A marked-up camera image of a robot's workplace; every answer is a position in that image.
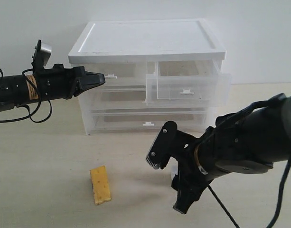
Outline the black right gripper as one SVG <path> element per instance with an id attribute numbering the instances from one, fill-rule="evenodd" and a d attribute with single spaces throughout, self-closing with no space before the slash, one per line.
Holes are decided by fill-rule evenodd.
<path id="1" fill-rule="evenodd" d="M 202 190 L 216 177 L 213 172 L 213 131 L 196 138 L 188 133 L 175 130 L 170 135 L 170 157 L 178 162 L 177 174 L 171 187 L 177 191 L 173 207 L 190 207 L 199 201 Z"/>

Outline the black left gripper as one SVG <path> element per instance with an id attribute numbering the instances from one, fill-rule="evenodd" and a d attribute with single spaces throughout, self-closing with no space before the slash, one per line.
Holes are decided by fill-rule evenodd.
<path id="1" fill-rule="evenodd" d="M 83 66 L 64 68 L 55 64 L 50 69 L 35 71 L 34 76 L 42 101 L 68 100 L 105 83 L 104 74 L 85 71 Z"/>

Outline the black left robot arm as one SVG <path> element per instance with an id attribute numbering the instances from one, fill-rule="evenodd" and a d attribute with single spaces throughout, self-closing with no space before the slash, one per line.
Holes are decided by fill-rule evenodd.
<path id="1" fill-rule="evenodd" d="M 88 72 L 83 66 L 65 68 L 62 64 L 34 70 L 30 75 L 0 77 L 0 112 L 39 101 L 68 100 L 104 83 L 102 73 Z"/>

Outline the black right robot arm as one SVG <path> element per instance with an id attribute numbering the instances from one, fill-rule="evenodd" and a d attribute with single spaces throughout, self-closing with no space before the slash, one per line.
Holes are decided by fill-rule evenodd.
<path id="1" fill-rule="evenodd" d="M 185 214 L 216 178 L 230 173 L 262 174 L 291 158 L 291 96 L 276 105 L 223 123 L 194 139 L 178 153 L 174 209 Z"/>

